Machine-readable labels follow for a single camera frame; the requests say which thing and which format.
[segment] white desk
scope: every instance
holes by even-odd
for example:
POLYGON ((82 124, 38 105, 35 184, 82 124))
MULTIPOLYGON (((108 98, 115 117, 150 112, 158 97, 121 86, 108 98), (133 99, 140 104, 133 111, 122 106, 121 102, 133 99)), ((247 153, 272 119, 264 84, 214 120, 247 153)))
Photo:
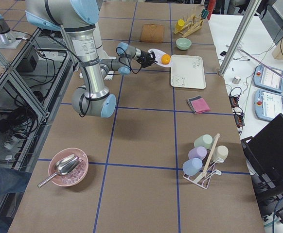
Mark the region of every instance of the white desk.
MULTIPOLYGON (((224 57, 220 56, 219 54, 222 51, 228 50, 226 45, 230 45, 241 20, 242 16, 212 15, 209 21, 214 44, 216 46, 217 56, 218 59, 221 59, 219 60, 220 63, 224 57)), ((259 17, 254 17, 241 41, 242 49, 249 54, 260 54, 264 51, 267 51, 273 45, 273 40, 259 17)), ((272 51, 274 49, 275 46, 267 53, 255 56, 255 58, 257 58, 259 61, 262 60, 263 63, 271 67, 283 69, 283 60, 275 60, 272 56, 272 51)), ((237 50, 234 58, 240 58, 244 55, 244 53, 237 50)), ((251 74, 253 74, 257 65, 258 63, 253 59, 250 61, 234 60, 231 61, 227 71, 224 74, 226 84, 230 85, 232 88, 238 86, 242 88, 242 91, 244 91, 247 87, 245 84, 246 77, 250 76, 247 78, 248 89, 243 95, 240 96, 239 100, 239 105, 245 112, 245 126, 243 127, 243 131, 240 136, 241 139, 249 136, 255 136, 264 126, 268 124, 267 121, 258 119, 254 112, 254 93, 259 88, 255 87, 253 83, 250 87, 250 84, 253 76, 251 74), (239 84, 232 83, 232 79, 236 75, 241 77, 239 84)), ((228 85, 227 92, 229 93, 231 88, 228 85)), ((239 90, 235 90, 232 94, 239 94, 239 90)), ((266 227, 265 231, 266 233, 271 233, 271 225, 266 227)), ((283 224, 275 224, 275 232, 283 233, 283 224)))

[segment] silver ice scoop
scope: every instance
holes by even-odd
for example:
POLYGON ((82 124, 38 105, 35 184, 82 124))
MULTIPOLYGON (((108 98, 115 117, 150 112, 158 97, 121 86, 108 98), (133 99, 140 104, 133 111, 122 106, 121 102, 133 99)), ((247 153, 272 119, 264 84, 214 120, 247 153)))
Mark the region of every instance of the silver ice scoop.
POLYGON ((59 176, 68 175, 78 166, 79 163, 80 163, 80 158, 75 154, 69 155, 66 158, 59 160, 54 165, 55 173, 53 173, 51 176, 49 176, 44 181, 39 183, 37 185, 38 188, 41 188, 43 185, 45 185, 47 182, 49 182, 57 175, 59 176))

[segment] computer monitor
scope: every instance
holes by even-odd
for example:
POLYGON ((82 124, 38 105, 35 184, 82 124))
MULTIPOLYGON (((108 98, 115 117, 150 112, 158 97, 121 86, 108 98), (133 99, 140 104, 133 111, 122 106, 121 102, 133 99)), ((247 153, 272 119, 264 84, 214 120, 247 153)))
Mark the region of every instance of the computer monitor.
POLYGON ((251 155, 245 154, 257 174, 266 174, 275 187, 283 185, 283 115, 277 115, 247 146, 251 155))

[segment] blue and white device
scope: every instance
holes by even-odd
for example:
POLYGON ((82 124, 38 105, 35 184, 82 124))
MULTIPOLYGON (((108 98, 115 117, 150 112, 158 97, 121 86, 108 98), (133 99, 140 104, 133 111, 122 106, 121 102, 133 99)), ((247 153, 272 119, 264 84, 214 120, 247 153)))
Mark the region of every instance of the blue and white device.
MULTIPOLYGON (((283 76, 283 70, 273 67, 272 69, 283 76)), ((256 67, 253 79, 257 87, 276 93, 283 92, 283 79, 263 65, 256 67)))
POLYGON ((259 119, 272 121, 278 114, 283 114, 283 94, 258 90, 255 93, 254 104, 259 119))

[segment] scoop handle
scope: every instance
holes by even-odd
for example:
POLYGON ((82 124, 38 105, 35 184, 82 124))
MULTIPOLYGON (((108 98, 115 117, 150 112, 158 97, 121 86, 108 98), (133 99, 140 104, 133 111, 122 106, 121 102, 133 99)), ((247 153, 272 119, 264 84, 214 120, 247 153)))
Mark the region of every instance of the scoop handle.
POLYGON ((47 182, 49 182, 51 179, 53 179, 55 176, 57 176, 57 172, 53 173, 51 176, 46 178, 44 181, 42 181, 40 184, 38 184, 38 188, 41 188, 43 185, 45 185, 47 182))

